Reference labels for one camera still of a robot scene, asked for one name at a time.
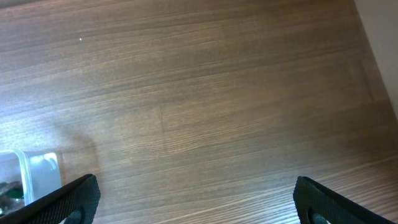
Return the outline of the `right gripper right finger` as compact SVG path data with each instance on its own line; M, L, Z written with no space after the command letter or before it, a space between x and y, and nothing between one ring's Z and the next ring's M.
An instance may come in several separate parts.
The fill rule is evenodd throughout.
M297 178L293 198L304 224L394 224L308 177Z

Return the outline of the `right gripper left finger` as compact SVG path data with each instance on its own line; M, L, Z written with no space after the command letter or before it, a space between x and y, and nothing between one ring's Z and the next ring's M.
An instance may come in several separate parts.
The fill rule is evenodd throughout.
M1 217L1 224L92 224L100 197L96 176L86 174Z

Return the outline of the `green handled screwdriver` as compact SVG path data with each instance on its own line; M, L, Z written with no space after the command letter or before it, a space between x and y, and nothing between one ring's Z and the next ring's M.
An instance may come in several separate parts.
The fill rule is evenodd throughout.
M11 189L6 193L6 195L13 199L24 199L24 192L22 189Z

